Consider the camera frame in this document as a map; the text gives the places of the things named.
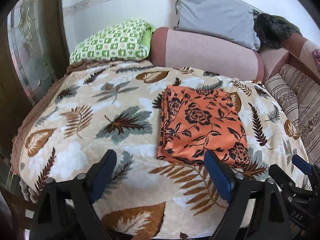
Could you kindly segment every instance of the green pillowcase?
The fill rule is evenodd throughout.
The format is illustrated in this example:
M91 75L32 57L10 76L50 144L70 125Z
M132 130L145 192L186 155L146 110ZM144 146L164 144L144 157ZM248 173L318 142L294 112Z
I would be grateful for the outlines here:
M143 60L149 55L154 31L144 20L108 27L78 43L70 55L70 64L82 60Z

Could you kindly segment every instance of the purple fabric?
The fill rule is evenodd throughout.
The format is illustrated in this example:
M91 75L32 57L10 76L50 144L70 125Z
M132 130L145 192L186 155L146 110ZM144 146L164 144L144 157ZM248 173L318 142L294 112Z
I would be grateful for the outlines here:
M316 62L316 66L318 68L318 70L320 71L320 49L315 49L312 52L313 58L315 59Z

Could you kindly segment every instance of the striped fabric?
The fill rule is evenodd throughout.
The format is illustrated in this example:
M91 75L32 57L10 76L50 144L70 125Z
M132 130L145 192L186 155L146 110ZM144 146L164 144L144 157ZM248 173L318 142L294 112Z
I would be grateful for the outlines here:
M320 86L295 67L286 64L266 82L266 88L297 128L310 163L320 164Z

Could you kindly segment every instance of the bolt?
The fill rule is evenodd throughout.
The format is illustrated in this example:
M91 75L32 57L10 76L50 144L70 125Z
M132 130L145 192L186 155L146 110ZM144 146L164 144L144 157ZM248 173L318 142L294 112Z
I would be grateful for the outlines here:
M49 183L51 183L53 181L54 181L54 179L50 177L50 178L47 178L47 180L45 182L46 182L46 184L49 184Z
M84 179L85 178L85 173L79 173L77 175L77 179Z
M270 183L270 184L274 184L275 183L275 181L272 178L267 178L267 182Z
M244 179L244 175L240 172L236 173L236 178L238 179Z

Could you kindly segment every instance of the gray cushion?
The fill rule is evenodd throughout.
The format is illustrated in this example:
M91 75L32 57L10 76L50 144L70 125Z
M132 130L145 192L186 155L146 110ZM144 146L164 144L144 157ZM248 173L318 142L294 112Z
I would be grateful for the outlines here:
M259 50L253 8L239 0L178 0L179 31L201 33Z

